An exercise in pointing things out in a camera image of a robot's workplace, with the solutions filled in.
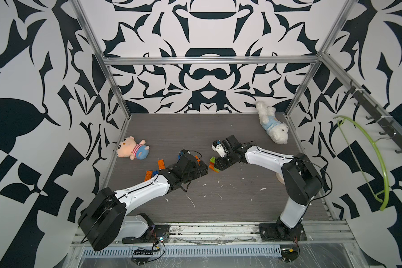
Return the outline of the lime green 2x4 lego brick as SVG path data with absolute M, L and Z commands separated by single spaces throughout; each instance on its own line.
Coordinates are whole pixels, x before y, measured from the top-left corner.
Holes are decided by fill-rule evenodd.
M 213 156 L 213 157 L 211 157 L 211 159 L 210 159 L 210 163 L 214 165 L 214 164 L 215 164 L 215 161 L 216 161 L 216 157 L 214 157 L 214 156 Z

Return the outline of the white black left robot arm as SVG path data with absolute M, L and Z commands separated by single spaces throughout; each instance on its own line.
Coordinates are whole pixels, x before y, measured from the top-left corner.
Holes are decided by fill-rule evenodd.
M 100 190 L 86 209 L 82 210 L 78 226 L 95 251 L 100 251 L 117 239 L 145 235 L 152 221 L 145 214 L 125 217 L 143 204 L 163 197 L 172 191 L 187 192 L 192 181 L 208 174 L 209 166 L 193 152 L 182 150 L 178 161 L 159 168 L 156 175 L 135 186 L 112 191 L 109 187 Z

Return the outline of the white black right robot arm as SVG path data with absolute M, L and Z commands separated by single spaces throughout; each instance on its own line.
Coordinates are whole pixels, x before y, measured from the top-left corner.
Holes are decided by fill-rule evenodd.
M 275 153 L 249 142 L 241 143 L 233 135 L 214 141 L 212 149 L 219 154 L 211 160 L 213 169 L 217 171 L 224 171 L 236 163 L 246 163 L 276 173 L 288 194 L 288 201 L 278 220 L 279 226 L 285 230 L 296 228 L 309 204 L 326 184 L 313 163 L 302 153 L 296 156 Z

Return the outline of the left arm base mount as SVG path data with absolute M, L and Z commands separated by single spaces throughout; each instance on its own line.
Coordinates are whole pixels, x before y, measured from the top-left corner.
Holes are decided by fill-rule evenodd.
M 126 217 L 119 232 L 123 244 L 168 242 L 169 236 L 169 224 L 154 223 L 145 213 Z

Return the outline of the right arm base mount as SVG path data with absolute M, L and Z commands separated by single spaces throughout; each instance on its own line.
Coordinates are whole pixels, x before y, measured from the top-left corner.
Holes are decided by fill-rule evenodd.
M 259 232 L 262 241 L 307 241 L 307 235 L 301 222 L 294 228 L 287 227 L 281 221 L 260 223 Z

